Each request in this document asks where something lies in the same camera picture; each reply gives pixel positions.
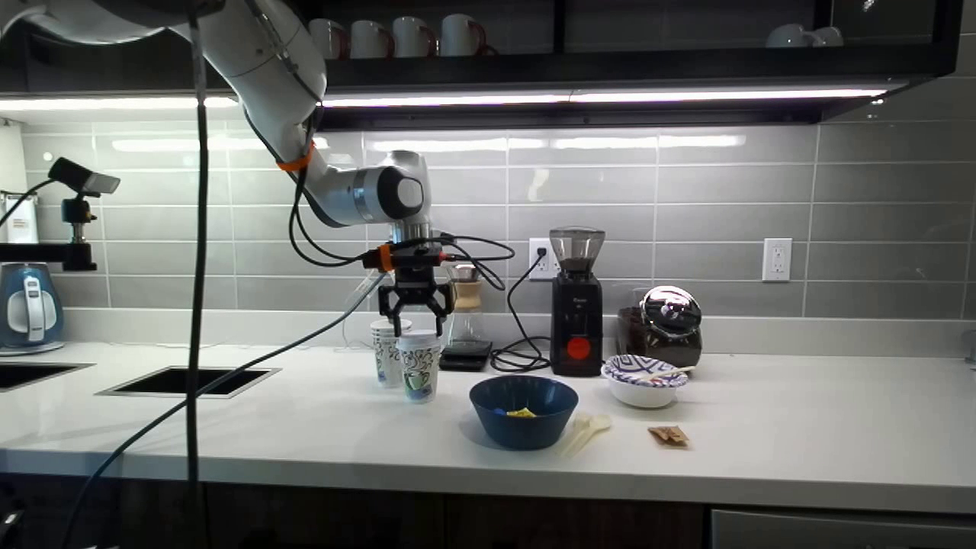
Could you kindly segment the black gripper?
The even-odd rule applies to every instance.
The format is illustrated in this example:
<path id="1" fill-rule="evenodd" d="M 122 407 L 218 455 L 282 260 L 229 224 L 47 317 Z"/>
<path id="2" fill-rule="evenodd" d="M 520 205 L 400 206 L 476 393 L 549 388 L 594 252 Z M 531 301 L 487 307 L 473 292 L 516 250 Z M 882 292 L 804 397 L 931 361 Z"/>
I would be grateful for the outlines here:
<path id="1" fill-rule="evenodd" d="M 409 304 L 423 304 L 436 317 L 436 335 L 444 335 L 447 317 L 456 315 L 451 285 L 436 280 L 436 268 L 444 252 L 432 245 L 383 245 L 379 250 L 379 268 L 392 278 L 379 290 L 379 315 L 394 330 L 400 330 L 400 312 Z"/>

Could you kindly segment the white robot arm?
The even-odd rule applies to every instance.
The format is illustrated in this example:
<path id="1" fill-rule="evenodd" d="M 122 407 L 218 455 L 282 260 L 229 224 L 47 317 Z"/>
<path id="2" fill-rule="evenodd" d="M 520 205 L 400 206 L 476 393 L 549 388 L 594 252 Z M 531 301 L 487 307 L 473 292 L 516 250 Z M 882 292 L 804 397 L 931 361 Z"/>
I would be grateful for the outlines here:
<path id="1" fill-rule="evenodd" d="M 311 129 L 326 97 L 326 61 L 284 0 L 0 0 L 0 34 L 16 23 L 75 46 L 128 46 L 155 34 L 197 46 L 320 221 L 392 224 L 392 242 L 368 250 L 364 265 L 387 274 L 379 312 L 394 332 L 402 332 L 407 307 L 423 307 L 443 330 L 456 299 L 436 278 L 443 247 L 431 224 L 428 161 L 394 149 L 375 166 L 326 165 Z"/>

